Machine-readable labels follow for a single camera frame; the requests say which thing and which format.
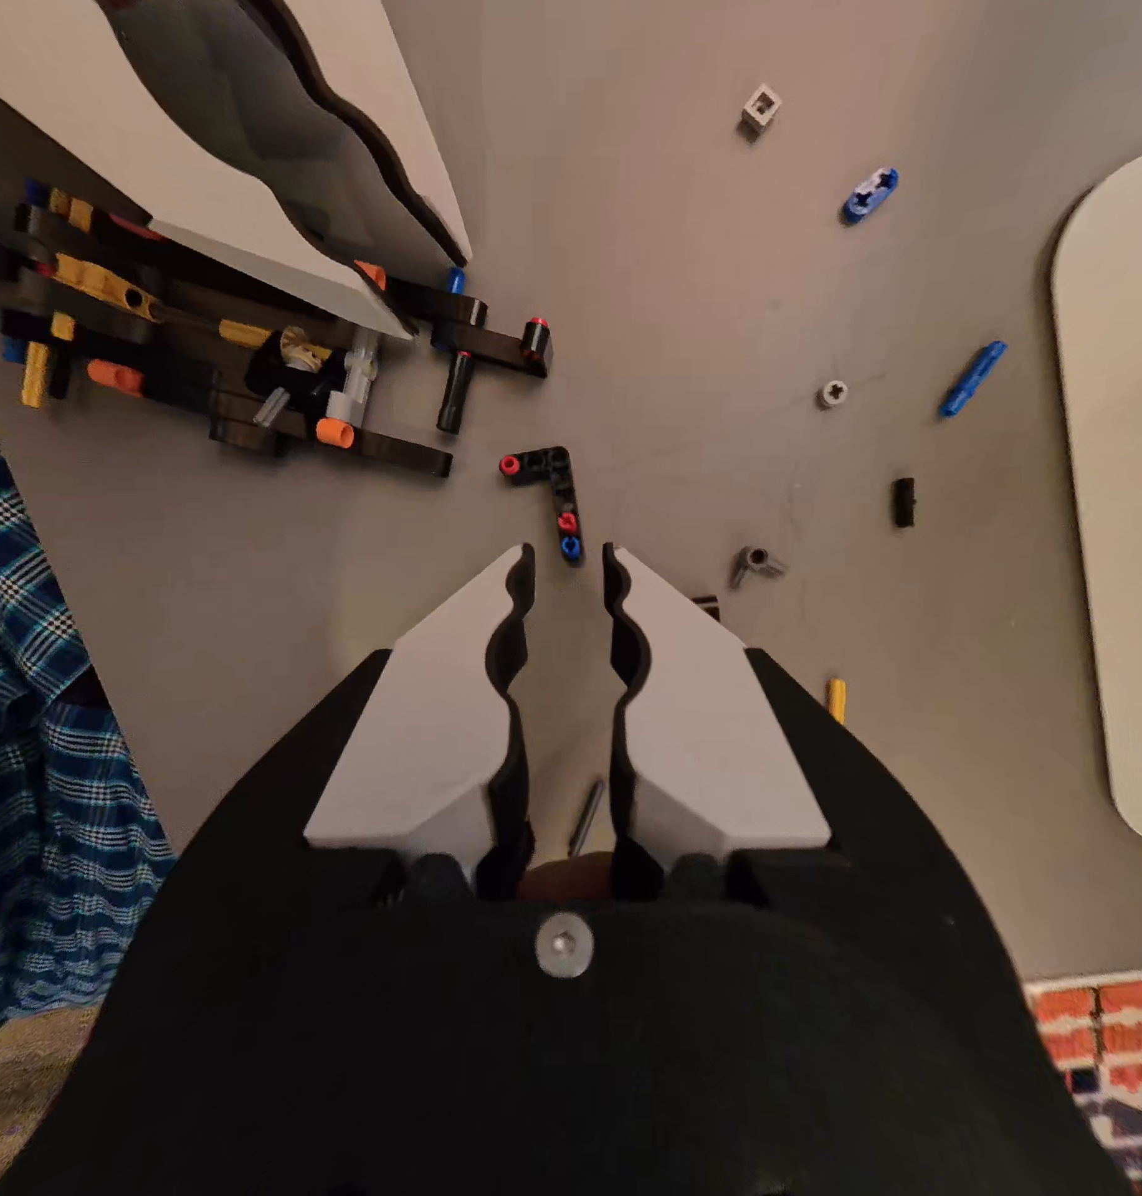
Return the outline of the toy sticker sheet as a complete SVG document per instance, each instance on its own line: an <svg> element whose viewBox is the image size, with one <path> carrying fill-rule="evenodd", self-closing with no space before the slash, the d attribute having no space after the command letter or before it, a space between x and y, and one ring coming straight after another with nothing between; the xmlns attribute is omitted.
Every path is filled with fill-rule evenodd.
<svg viewBox="0 0 1142 1196"><path fill-rule="evenodd" d="M1142 972L1035 982L1026 995L1074 1106L1142 1194Z"/></svg>

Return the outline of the black toy car chassis assembly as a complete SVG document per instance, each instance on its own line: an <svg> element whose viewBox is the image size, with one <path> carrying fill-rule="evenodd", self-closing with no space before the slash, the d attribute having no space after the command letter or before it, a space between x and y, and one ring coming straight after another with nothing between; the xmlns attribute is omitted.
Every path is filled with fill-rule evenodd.
<svg viewBox="0 0 1142 1196"><path fill-rule="evenodd" d="M446 450L365 426L381 334L32 181L0 231L0 334L34 410L82 370L261 457L313 444L440 481L453 469Z"/></svg>

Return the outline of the long blue toy axle pin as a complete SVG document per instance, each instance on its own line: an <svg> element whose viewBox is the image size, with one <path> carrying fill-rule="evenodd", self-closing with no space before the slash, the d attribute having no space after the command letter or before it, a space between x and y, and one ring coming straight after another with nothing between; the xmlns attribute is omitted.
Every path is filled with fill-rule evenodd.
<svg viewBox="0 0 1142 1196"><path fill-rule="evenodd" d="M1007 350L1009 345L1005 341L995 340L974 356L939 405L941 421L951 421L967 408Z"/></svg>

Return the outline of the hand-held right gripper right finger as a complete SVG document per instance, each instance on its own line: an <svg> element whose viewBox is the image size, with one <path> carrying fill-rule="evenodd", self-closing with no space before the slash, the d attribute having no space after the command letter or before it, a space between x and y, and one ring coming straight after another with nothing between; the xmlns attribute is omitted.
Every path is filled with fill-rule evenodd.
<svg viewBox="0 0 1142 1196"><path fill-rule="evenodd" d="M623 546L604 546L615 845L637 869L687 856L814 849L832 828L772 712L750 651Z"/></svg>

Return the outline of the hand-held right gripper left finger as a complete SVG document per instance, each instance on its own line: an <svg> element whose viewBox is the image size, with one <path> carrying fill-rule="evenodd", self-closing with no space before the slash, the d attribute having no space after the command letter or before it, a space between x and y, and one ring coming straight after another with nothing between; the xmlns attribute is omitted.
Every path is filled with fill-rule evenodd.
<svg viewBox="0 0 1142 1196"><path fill-rule="evenodd" d="M389 651L306 825L313 848L523 868L529 775L509 689L528 661L535 552L496 558Z"/></svg>

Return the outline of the blue two-hole toy link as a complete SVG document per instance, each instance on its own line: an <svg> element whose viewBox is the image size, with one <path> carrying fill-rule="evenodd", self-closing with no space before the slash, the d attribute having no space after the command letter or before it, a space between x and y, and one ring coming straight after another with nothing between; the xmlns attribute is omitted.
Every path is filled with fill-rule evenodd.
<svg viewBox="0 0 1142 1196"><path fill-rule="evenodd" d="M899 187L901 174L898 169L886 167L877 170L871 177L859 183L846 199L840 219L844 226L861 225L866 218L877 213Z"/></svg>

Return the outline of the black L-shaped toy beam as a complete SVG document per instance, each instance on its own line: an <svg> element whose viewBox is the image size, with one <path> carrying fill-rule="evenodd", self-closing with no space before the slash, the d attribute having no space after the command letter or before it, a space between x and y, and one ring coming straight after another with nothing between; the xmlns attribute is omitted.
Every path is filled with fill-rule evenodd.
<svg viewBox="0 0 1142 1196"><path fill-rule="evenodd" d="M511 486L548 486L552 498L559 554L571 568L584 562L583 526L568 449L549 446L509 454L499 472Z"/></svg>

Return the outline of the white stand base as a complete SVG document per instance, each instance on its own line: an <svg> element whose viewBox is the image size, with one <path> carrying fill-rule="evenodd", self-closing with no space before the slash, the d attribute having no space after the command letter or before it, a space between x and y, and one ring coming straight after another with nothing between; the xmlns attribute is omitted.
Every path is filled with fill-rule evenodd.
<svg viewBox="0 0 1142 1196"><path fill-rule="evenodd" d="M1108 784L1142 837L1142 157L1076 207L1050 294Z"/></svg>

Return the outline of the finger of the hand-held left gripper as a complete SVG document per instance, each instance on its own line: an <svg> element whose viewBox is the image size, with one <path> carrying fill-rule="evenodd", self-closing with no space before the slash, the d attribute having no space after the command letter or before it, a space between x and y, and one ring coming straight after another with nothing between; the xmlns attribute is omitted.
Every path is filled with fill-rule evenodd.
<svg viewBox="0 0 1142 1196"><path fill-rule="evenodd" d="M92 3L0 2L0 101L150 215L150 227L334 317L413 340L357 269L290 222L274 193L179 129Z"/></svg>
<svg viewBox="0 0 1142 1196"><path fill-rule="evenodd" d="M362 199L385 266L468 267L473 249L408 65L378 2L255 2L242 8L309 102L345 129L380 182Z"/></svg>

